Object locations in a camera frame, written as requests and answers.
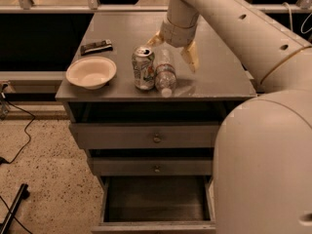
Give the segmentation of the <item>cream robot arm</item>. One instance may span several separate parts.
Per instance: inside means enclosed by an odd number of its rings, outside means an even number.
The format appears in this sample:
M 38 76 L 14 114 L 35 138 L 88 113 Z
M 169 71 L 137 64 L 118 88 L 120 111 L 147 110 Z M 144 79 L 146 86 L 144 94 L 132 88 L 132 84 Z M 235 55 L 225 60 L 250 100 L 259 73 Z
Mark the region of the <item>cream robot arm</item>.
M 214 145 L 216 234 L 312 234 L 312 46 L 244 0 L 170 0 L 149 43 L 183 49 L 192 70 L 204 18 L 262 95 L 237 106 Z

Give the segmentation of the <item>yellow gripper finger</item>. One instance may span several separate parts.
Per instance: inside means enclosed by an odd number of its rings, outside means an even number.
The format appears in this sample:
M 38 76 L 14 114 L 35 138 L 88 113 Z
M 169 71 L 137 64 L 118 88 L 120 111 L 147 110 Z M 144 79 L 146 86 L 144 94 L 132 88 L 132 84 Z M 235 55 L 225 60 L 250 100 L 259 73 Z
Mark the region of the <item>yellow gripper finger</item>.
M 153 37 L 147 41 L 147 45 L 150 47 L 157 47 L 165 42 L 164 36 L 160 31 L 157 31 Z
M 196 72 L 199 68 L 199 58 L 196 42 L 192 41 L 189 45 L 184 47 L 180 53 L 190 70 L 192 72 Z

